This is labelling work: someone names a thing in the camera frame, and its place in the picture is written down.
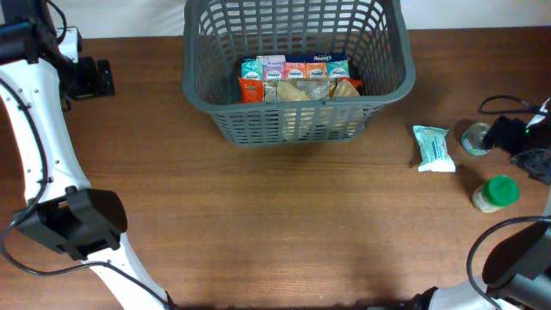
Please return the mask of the silver tin can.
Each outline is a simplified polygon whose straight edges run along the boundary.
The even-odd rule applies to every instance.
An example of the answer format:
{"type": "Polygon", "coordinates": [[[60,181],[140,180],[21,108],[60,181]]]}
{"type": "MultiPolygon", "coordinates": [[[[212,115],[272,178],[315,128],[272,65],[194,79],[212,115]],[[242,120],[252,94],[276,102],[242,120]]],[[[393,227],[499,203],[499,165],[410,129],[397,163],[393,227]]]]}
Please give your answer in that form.
{"type": "Polygon", "coordinates": [[[461,136],[461,144],[466,152],[474,156],[485,156],[492,150],[486,146],[483,140],[490,129],[490,125],[484,122],[477,122],[469,126],[461,136]]]}

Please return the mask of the green lid jar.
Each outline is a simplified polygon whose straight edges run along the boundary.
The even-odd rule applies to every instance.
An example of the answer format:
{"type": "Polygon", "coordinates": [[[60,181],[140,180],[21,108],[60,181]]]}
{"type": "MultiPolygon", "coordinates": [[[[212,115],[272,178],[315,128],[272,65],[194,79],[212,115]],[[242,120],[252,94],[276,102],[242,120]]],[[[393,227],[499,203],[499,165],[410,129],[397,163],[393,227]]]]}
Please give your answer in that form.
{"type": "Polygon", "coordinates": [[[471,202],[483,213],[494,213],[515,203],[520,196],[517,182],[508,176],[496,176],[480,185],[471,202]]]}

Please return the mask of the teal white wipes pack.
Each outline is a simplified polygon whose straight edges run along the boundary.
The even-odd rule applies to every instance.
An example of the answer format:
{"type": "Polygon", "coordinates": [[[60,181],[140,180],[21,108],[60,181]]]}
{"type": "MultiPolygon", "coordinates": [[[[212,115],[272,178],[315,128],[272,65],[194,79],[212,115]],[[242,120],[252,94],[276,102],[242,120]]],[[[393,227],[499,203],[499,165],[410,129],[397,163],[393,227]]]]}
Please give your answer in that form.
{"type": "Polygon", "coordinates": [[[419,172],[453,173],[456,171],[455,163],[447,148],[446,135],[449,132],[447,129],[415,125],[412,130],[422,159],[418,167],[419,172]]]}

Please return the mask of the orange pasta packet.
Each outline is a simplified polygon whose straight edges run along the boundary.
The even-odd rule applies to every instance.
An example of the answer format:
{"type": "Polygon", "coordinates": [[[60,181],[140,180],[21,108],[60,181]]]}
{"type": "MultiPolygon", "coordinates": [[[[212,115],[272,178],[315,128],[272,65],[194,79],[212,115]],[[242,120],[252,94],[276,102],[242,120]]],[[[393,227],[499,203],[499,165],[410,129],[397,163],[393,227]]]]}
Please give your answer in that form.
{"type": "Polygon", "coordinates": [[[258,81],[239,79],[242,100],[254,102],[304,102],[338,97],[360,96],[363,83],[350,77],[258,81]]]}

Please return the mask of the beige snack bag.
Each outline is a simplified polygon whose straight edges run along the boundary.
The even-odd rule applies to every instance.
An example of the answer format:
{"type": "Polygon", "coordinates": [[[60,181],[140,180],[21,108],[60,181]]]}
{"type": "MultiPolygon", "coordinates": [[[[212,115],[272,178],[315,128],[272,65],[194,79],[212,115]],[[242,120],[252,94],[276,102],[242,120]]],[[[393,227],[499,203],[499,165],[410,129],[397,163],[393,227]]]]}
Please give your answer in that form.
{"type": "MultiPolygon", "coordinates": [[[[279,102],[308,102],[343,97],[357,97],[361,83],[349,77],[281,80],[275,83],[279,102]]],[[[287,108],[284,110],[282,140],[322,139],[325,134],[338,133],[345,122],[357,125],[362,116],[351,109],[324,106],[316,108],[287,108]]]]}

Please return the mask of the blue cardboard box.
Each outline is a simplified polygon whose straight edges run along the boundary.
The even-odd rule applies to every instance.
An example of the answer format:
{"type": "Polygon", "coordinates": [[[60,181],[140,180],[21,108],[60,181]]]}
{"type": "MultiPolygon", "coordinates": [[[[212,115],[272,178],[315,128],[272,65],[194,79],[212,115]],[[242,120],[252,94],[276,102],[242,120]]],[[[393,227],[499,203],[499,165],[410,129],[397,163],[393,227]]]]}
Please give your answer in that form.
{"type": "Polygon", "coordinates": [[[289,79],[349,78],[346,53],[262,55],[242,58],[241,78],[273,81],[289,79]]]}

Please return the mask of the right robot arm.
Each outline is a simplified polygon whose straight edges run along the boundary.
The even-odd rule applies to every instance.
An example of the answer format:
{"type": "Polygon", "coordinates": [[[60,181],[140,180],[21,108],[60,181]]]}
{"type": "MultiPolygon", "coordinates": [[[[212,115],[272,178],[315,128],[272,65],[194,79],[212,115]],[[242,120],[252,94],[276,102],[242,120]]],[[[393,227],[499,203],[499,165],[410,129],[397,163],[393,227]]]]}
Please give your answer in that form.
{"type": "MultiPolygon", "coordinates": [[[[484,149],[494,146],[529,176],[550,184],[550,113],[539,112],[529,123],[500,116],[479,137],[484,149]]],[[[532,309],[550,308],[550,212],[499,222],[471,246],[467,281],[453,288],[431,288],[416,295],[407,309],[513,309],[515,301],[532,309]],[[498,243],[486,259],[482,276],[473,273],[475,252],[491,234],[516,224],[527,226],[498,243]]]]}

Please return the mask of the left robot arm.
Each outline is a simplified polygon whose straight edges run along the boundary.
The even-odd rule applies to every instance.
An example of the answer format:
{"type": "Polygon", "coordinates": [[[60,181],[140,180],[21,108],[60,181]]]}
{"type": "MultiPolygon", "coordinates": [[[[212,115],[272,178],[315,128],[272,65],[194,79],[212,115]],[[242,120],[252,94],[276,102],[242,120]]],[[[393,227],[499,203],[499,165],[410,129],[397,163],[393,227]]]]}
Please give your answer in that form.
{"type": "Polygon", "coordinates": [[[127,236],[119,196],[94,189],[82,170],[64,115],[75,101],[113,96],[106,59],[84,57],[77,28],[56,27],[47,0],[1,3],[1,99],[24,174],[26,207],[9,230],[93,270],[126,309],[172,309],[127,236]]]}

